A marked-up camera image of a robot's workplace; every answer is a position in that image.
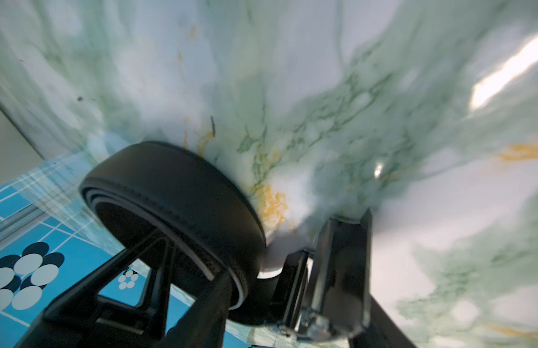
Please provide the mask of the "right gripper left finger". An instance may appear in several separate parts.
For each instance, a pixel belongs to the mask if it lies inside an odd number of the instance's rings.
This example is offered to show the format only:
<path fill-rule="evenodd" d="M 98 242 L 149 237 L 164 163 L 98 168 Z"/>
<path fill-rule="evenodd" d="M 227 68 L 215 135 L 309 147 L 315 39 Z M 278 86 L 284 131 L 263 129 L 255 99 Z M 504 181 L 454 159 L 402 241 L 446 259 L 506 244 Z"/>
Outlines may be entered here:
<path fill-rule="evenodd" d="M 221 348 L 232 294 L 230 273 L 219 273 L 157 346 Z"/>

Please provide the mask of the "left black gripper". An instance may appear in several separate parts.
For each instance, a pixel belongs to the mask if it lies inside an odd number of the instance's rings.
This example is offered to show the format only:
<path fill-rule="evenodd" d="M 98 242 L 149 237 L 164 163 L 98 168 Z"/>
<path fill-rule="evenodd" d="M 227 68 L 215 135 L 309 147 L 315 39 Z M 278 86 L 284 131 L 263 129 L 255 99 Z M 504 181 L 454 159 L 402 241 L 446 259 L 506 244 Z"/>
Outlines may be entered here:
<path fill-rule="evenodd" d="M 154 347 L 165 335 L 173 256 L 173 243 L 157 234 L 124 249 L 51 301 L 16 346 Z M 150 267 L 138 304 L 103 297 L 135 260 Z"/>

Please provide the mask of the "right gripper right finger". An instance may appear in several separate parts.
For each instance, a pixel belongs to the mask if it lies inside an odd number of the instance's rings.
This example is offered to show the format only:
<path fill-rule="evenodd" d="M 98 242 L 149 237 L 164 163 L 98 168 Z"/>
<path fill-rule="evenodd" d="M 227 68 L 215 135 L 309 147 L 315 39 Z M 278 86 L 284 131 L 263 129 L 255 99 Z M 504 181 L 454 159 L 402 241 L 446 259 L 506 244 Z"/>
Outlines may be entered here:
<path fill-rule="evenodd" d="M 350 348 L 416 348 L 371 297 L 370 325 L 364 333 L 349 339 Z"/>

